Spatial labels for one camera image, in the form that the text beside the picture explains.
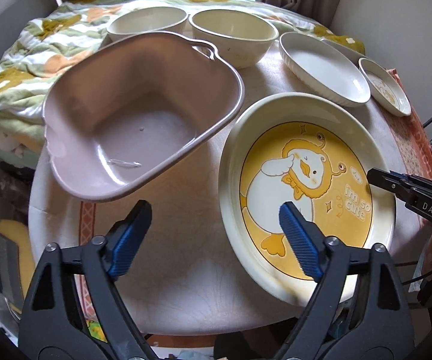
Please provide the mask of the cream round bowl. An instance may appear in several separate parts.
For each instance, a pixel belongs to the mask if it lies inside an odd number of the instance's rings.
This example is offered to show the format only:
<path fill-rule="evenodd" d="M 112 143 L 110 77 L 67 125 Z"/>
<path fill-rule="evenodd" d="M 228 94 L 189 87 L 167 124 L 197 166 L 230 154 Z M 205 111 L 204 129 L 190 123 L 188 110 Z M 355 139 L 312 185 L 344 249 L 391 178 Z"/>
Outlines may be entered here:
<path fill-rule="evenodd" d="M 240 10 L 201 10 L 188 22 L 196 39 L 214 44 L 220 57 L 236 69 L 256 65 L 279 37 L 269 21 Z"/>

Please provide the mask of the floral green orange duvet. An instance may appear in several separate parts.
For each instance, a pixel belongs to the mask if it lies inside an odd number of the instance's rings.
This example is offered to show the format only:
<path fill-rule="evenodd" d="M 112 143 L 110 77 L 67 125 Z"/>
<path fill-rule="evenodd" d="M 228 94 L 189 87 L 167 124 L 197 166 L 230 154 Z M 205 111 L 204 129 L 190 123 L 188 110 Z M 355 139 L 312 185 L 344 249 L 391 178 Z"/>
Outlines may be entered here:
<path fill-rule="evenodd" d="M 0 161 L 35 169 L 44 145 L 42 106 L 54 81 L 95 53 L 106 27 L 128 12 L 175 6 L 187 14 L 209 8 L 231 8 L 277 20 L 294 30 L 329 39 L 364 54 L 364 44 L 303 16 L 248 0 L 72 0 L 46 17 L 30 20 L 0 60 Z"/>

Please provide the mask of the white ribbed ramekin bowl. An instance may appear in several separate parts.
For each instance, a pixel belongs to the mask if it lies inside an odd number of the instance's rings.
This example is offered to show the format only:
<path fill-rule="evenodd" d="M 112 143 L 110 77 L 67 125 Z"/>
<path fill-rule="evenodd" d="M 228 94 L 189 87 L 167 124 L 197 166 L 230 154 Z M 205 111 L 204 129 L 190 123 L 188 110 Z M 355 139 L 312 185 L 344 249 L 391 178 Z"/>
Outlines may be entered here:
<path fill-rule="evenodd" d="M 188 17 L 177 7 L 148 7 L 119 16 L 109 24 L 107 33 L 112 41 L 158 31 L 182 33 Z"/>

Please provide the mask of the large yellow duck plate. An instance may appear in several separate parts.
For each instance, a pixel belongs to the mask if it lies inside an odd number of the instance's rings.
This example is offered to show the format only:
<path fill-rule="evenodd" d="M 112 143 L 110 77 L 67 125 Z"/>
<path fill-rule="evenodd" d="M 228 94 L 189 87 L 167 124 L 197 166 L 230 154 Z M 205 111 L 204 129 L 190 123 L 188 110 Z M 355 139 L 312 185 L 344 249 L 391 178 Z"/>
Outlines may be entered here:
<path fill-rule="evenodd" d="M 372 168 L 386 168 L 379 147 L 333 102 L 298 92 L 251 105 L 226 139 L 218 177 L 223 225 L 246 272 L 283 302 L 310 299 L 315 284 L 280 227 L 287 202 L 344 244 L 390 245 L 396 203 L 368 183 Z"/>

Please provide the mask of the white round plate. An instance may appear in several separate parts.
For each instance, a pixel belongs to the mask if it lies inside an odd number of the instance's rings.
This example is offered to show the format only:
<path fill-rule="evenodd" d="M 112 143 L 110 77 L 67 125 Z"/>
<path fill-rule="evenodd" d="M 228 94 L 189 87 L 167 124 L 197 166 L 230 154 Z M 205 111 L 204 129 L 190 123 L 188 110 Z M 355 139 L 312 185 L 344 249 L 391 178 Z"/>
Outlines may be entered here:
<path fill-rule="evenodd" d="M 360 107 L 371 98 L 363 74 L 341 52 L 314 37 L 280 36 L 280 55 L 289 70 L 314 92 L 342 107 Z"/>

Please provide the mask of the small duck saucer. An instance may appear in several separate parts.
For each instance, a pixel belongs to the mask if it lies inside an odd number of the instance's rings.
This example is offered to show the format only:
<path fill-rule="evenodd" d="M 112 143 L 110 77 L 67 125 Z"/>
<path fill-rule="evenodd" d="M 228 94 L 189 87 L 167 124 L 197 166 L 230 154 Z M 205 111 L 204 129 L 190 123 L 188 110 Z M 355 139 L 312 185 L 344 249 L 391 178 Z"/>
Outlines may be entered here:
<path fill-rule="evenodd" d="M 358 66 L 370 86 L 371 96 L 382 108 L 397 117 L 411 115 L 406 93 L 388 71 L 369 58 L 360 58 Z"/>

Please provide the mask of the pink plastic basin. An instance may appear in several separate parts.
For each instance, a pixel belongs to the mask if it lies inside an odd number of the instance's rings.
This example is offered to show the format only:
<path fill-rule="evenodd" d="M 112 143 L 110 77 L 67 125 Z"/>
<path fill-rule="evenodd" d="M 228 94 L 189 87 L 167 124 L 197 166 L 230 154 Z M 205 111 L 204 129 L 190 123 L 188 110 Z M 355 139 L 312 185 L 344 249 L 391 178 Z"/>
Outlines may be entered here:
<path fill-rule="evenodd" d="M 208 41 L 171 32 L 116 41 L 46 94 L 52 174 L 85 201 L 126 197 L 225 128 L 244 97 L 239 72 Z"/>

